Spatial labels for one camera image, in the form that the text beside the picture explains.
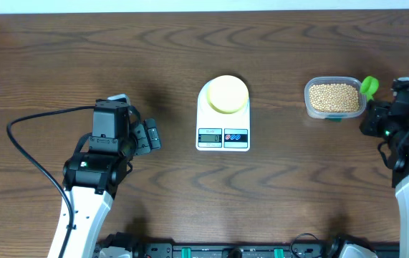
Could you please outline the green plastic measuring scoop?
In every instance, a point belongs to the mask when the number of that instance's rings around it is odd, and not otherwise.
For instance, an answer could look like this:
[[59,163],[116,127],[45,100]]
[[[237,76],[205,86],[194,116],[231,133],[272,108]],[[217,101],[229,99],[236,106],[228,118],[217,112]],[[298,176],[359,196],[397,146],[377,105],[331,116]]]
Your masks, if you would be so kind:
[[373,100],[374,94],[379,89],[379,80],[373,76],[367,76],[361,83],[360,93],[365,96],[369,102]]

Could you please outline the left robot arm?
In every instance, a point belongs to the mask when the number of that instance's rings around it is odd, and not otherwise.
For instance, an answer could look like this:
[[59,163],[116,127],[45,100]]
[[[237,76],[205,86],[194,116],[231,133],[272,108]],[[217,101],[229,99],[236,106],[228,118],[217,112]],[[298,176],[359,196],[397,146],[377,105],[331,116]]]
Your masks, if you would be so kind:
[[134,156],[161,147],[154,119],[93,118],[92,132],[64,163],[64,198],[49,257],[91,257]]

